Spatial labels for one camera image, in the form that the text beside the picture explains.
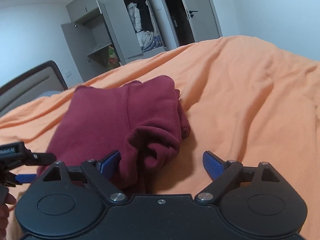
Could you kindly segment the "person's left hand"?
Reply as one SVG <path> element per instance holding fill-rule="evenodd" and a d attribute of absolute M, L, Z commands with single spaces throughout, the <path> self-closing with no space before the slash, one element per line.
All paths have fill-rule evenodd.
<path fill-rule="evenodd" d="M 10 208 L 8 205 L 15 205 L 17 202 L 16 198 L 8 193 L 5 199 L 4 204 L 1 205 L 1 215 L 0 215 L 0 230 L 1 230 L 1 239 L 5 239 L 7 234 L 8 218 L 10 215 Z"/>

